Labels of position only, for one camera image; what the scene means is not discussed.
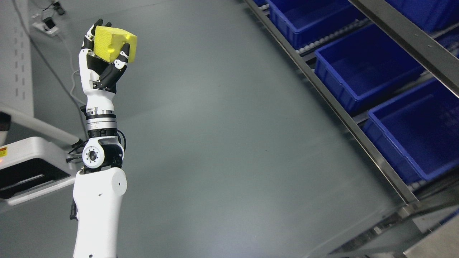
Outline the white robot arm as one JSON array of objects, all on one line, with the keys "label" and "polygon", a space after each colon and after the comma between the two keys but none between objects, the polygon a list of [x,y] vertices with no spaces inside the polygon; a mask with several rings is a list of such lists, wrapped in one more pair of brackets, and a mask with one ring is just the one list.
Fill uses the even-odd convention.
[{"label": "white robot arm", "polygon": [[122,170],[124,135],[117,128],[112,110],[82,106],[81,111],[88,139],[73,187],[71,219],[78,223],[72,257],[116,258],[119,216],[127,190]]}]

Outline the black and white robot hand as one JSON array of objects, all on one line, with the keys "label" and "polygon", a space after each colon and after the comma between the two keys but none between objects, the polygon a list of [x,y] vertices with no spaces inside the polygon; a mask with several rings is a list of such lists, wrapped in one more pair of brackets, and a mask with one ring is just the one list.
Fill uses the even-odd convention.
[{"label": "black and white robot hand", "polygon": [[96,29],[103,26],[98,19],[86,32],[79,51],[79,72],[82,91],[87,97],[85,112],[113,112],[113,98],[117,93],[116,83],[125,73],[130,58],[131,45],[124,43],[113,62],[103,60],[94,52]]}]

